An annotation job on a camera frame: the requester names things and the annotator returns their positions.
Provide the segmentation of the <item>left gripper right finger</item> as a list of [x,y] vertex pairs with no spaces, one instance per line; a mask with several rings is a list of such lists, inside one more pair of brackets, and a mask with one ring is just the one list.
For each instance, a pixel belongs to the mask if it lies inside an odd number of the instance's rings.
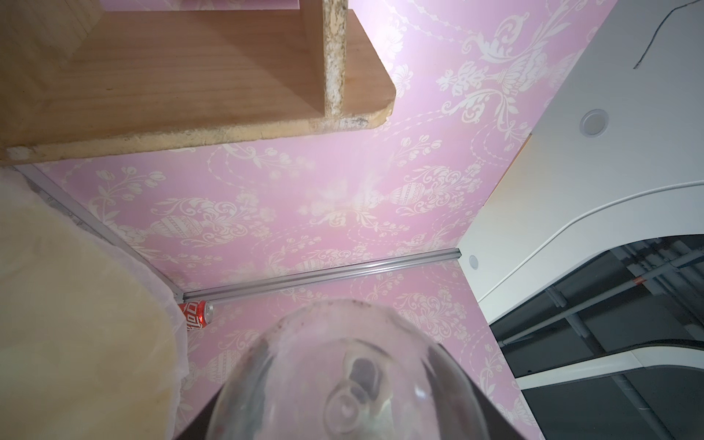
[[441,439],[524,439],[443,346],[439,366]]

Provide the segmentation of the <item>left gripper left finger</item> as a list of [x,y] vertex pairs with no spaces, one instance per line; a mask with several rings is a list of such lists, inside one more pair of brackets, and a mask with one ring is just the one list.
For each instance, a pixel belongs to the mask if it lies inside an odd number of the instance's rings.
[[176,436],[176,440],[205,440],[220,392],[221,390],[203,407],[192,423]]

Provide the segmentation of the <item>clear jar flower tea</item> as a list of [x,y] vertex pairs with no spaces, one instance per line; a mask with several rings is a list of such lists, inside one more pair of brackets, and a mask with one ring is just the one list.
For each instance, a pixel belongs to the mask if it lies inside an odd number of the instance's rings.
[[485,439],[472,384],[386,306],[313,302],[250,346],[221,390],[210,439]]

